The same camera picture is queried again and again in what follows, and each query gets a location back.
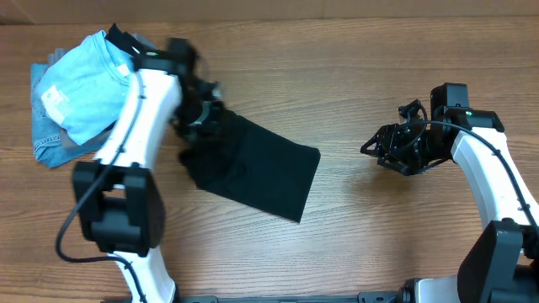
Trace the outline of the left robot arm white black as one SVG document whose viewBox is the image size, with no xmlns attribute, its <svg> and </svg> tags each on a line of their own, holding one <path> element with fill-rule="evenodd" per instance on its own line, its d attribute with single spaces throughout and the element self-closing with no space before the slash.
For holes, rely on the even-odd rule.
<svg viewBox="0 0 539 303">
<path fill-rule="evenodd" d="M 165 209 L 152 170 L 169 125 L 192 147 L 223 137 L 219 85 L 197 76 L 199 59 L 192 50 L 135 56 L 128 97 L 108 140 L 72 174 L 76 205 L 58 232 L 56 253 L 69 263 L 84 263 L 61 250 L 67 228 L 78 218 L 84 238 L 101 251 L 88 262 L 116 263 L 132 302 L 180 300 L 161 253 Z"/>
</svg>

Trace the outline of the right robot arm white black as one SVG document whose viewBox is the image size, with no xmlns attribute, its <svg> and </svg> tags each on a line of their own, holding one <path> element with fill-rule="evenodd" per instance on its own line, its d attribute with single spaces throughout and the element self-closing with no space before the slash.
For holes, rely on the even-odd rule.
<svg viewBox="0 0 539 303">
<path fill-rule="evenodd" d="M 382 126 L 360 151 L 404 176 L 453 161 L 462 170 L 483 232 L 456 275 L 412 279 L 398 302 L 536 302 L 538 205 L 515 167 L 493 111 L 441 105 L 399 108 L 401 124 Z"/>
</svg>

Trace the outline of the black polo shirt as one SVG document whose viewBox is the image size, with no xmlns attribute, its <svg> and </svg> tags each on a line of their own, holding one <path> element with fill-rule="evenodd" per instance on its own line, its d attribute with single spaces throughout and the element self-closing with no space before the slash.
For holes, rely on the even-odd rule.
<svg viewBox="0 0 539 303">
<path fill-rule="evenodd" d="M 320 161 L 241 115 L 225 113 L 224 137 L 179 153 L 199 189 L 299 222 Z"/>
</svg>

